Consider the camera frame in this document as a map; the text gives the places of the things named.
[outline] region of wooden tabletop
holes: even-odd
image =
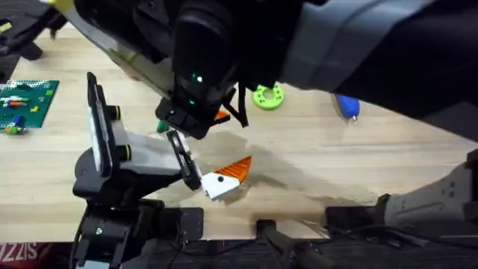
[[[73,168],[90,147],[87,71],[107,101],[120,105],[128,130],[155,135],[160,96],[131,80],[71,26],[51,41],[44,33],[38,61],[21,60],[13,78],[57,79],[58,91],[41,129],[0,136],[0,242],[71,241],[85,202],[72,194]],[[205,209],[204,238],[251,238],[260,218],[279,221],[295,237],[322,235],[329,205],[373,205],[383,193],[411,191],[440,179],[476,144],[383,108],[361,104],[358,125],[338,116],[333,98],[287,85],[275,111],[246,98],[250,127],[234,120],[189,139],[203,172],[252,155],[243,185],[211,202],[183,182],[151,198],[167,206]]]

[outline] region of cable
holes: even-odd
[[[384,229],[384,230],[388,230],[388,231],[399,232],[399,233],[402,233],[404,235],[410,235],[410,236],[413,236],[415,238],[420,238],[420,239],[428,240],[428,241],[431,241],[431,242],[434,242],[434,243],[437,243],[437,244],[443,244],[443,245],[447,245],[447,246],[451,246],[451,247],[461,247],[461,248],[465,248],[465,249],[469,249],[469,250],[478,250],[478,245],[453,242],[453,241],[444,240],[444,239],[437,238],[437,237],[417,234],[417,233],[414,233],[414,232],[406,231],[404,229],[400,229],[400,228],[393,227],[393,226],[386,226],[386,225],[382,225],[382,224],[362,226],[362,227],[359,227],[357,229],[352,229],[350,231],[347,231],[347,232],[345,232],[341,235],[337,235],[334,238],[324,239],[324,240],[321,240],[321,241],[316,241],[316,242],[311,242],[311,243],[312,244],[319,244],[319,245],[330,244],[334,241],[348,238],[351,235],[358,234],[360,232],[364,232],[364,231],[367,231],[367,230],[374,230],[374,229]]]
[[[81,217],[80,224],[78,225],[78,228],[76,229],[75,238],[73,239],[72,251],[69,253],[69,262],[68,262],[69,269],[75,268],[75,263],[73,259],[74,259],[76,249],[78,248],[78,242],[80,240],[81,225],[83,224],[84,219],[87,216],[87,212],[88,212],[88,205],[83,212],[83,216]]]
[[[249,246],[250,244],[253,244],[253,243],[255,243],[256,241],[257,241],[257,239],[251,240],[251,241],[247,241],[247,242],[244,242],[244,243],[241,243],[241,244],[237,244],[237,245],[232,246],[232,247],[228,247],[228,248],[226,248],[226,249],[224,249],[224,250],[221,250],[221,251],[218,251],[218,252],[216,252],[216,253],[191,253],[191,252],[188,252],[188,251],[180,250],[180,249],[178,249],[177,247],[174,247],[173,244],[170,244],[170,246],[171,246],[174,250],[176,250],[176,251],[178,251],[178,252],[180,252],[180,253],[182,253],[182,254],[185,254],[186,256],[193,256],[193,257],[203,257],[203,256],[206,256],[206,257],[212,257],[212,256],[222,255],[222,254],[227,253],[227,252],[229,252],[229,251],[238,250],[238,249],[240,249],[240,248],[242,248],[242,247]]]
[[[170,269],[171,266],[173,266],[173,263],[176,260],[176,257],[178,256],[179,253],[180,253],[180,251],[176,250],[176,252],[174,253],[173,258],[170,260],[170,263],[167,265],[166,269]]]

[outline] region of blue object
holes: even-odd
[[[23,124],[25,123],[25,117],[21,115],[15,115],[13,116],[11,125],[16,126],[16,127],[23,127]]]
[[[338,107],[341,109],[342,115],[346,119],[356,120],[357,116],[360,114],[360,103],[357,99],[337,95]]]

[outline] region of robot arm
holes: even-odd
[[[221,105],[247,126],[243,102],[237,111],[229,104],[237,83],[243,99],[245,88],[280,81],[478,140],[462,119],[478,112],[475,1],[57,0],[55,7],[166,97],[158,118],[197,139]]]

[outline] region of green lego baseplate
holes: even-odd
[[[0,98],[18,96],[28,98],[26,106],[5,108],[0,101],[0,126],[7,126],[14,115],[25,118],[26,128],[40,128],[52,103],[59,81],[55,80],[9,80],[0,92]]]

